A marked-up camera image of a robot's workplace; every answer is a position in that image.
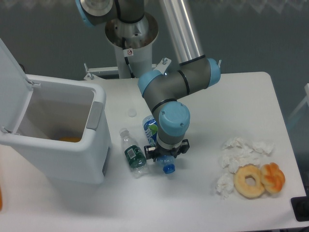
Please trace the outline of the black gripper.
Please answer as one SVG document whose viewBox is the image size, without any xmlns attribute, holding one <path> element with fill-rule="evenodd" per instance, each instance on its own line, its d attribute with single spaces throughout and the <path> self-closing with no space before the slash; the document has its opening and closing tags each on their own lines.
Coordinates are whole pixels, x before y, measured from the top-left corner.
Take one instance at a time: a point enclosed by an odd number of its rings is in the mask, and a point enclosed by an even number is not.
<svg viewBox="0 0 309 232">
<path fill-rule="evenodd" d="M 185 154 L 189 148 L 188 139 L 183 139 L 178 147 L 172 147 L 171 149 L 165 149 L 160 144 L 156 144 L 156 146 L 146 145 L 144 146 L 144 153 L 147 160 L 156 162 L 157 157 L 173 156 L 176 158 L 180 154 Z"/>
</svg>

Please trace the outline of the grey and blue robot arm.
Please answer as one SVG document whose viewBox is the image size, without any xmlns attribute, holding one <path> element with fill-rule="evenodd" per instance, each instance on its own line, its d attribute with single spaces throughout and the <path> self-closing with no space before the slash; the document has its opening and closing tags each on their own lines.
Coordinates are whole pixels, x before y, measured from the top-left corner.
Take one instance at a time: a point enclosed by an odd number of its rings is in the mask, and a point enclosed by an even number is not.
<svg viewBox="0 0 309 232">
<path fill-rule="evenodd" d="M 189 110 L 180 98 L 216 84 L 220 64 L 206 58 L 186 0 L 162 0 L 163 10 L 179 70 L 166 74 L 163 59 L 152 67 L 152 44 L 158 24 L 142 0 L 78 0 L 76 6 L 89 26 L 105 23 L 105 34 L 114 46 L 120 78 L 137 78 L 138 87 L 158 124 L 156 144 L 145 147 L 147 159 L 186 153 Z"/>
</svg>

